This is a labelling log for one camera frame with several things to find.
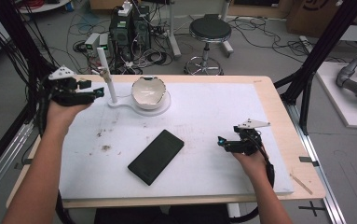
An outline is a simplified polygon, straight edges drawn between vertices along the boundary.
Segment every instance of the power supply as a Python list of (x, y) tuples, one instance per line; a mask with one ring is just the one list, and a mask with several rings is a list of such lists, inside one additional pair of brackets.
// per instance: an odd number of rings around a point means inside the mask
[(100, 41), (100, 34), (93, 33), (91, 36), (86, 40), (85, 42), (85, 47), (86, 50), (88, 51), (88, 56), (89, 57), (97, 57), (97, 48), (99, 47), (99, 41)]
[(111, 57), (112, 49), (109, 34), (100, 34), (100, 48), (104, 49), (106, 57)]

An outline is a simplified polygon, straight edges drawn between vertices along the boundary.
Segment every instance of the hand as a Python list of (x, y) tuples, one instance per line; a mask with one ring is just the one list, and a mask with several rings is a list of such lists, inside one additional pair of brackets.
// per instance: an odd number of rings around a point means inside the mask
[(63, 131), (64, 135), (68, 132), (68, 127), (74, 121), (76, 115), (88, 108), (91, 104), (88, 105), (74, 105), (74, 106), (62, 106), (58, 105), (54, 101), (50, 101), (48, 109), (48, 118), (47, 118), (47, 130)]
[(232, 153), (233, 156), (240, 162), (242, 168), (251, 180), (255, 178), (265, 177), (266, 174), (266, 161), (262, 153), (256, 151), (251, 156), (247, 156), (240, 153)]

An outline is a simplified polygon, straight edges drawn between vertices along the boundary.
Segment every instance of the bowl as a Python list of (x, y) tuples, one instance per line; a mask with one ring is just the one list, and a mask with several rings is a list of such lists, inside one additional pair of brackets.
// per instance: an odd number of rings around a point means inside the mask
[(159, 108), (164, 102), (165, 93), (166, 85), (158, 77), (140, 77), (131, 87), (134, 103), (145, 110)]

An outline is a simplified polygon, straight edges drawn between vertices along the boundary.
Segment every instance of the phone screen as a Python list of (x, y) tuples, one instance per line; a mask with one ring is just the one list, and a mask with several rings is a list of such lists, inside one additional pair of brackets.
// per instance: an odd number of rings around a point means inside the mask
[(150, 186), (183, 146), (181, 139), (163, 130), (128, 168)]

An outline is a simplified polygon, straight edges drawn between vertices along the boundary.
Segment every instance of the electronic equipment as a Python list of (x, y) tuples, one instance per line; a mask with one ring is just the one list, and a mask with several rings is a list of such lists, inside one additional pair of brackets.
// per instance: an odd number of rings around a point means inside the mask
[(100, 48), (103, 48), (106, 57), (111, 57), (111, 41), (109, 40), (109, 34), (100, 34)]
[(137, 46), (141, 46), (142, 49), (150, 49), (149, 6), (138, 6), (133, 10), (132, 17), (134, 20)]
[(183, 146), (181, 139), (163, 130), (128, 168), (150, 186)]
[(116, 51), (117, 57), (124, 61), (132, 61), (133, 55), (131, 49), (135, 49), (134, 40), (134, 25), (129, 16), (118, 16), (114, 14), (109, 26), (109, 33), (111, 35), (113, 48)]
[(91, 36), (86, 40), (85, 47), (88, 52), (89, 57), (97, 57), (97, 48), (99, 47), (100, 42), (100, 34), (93, 33)]

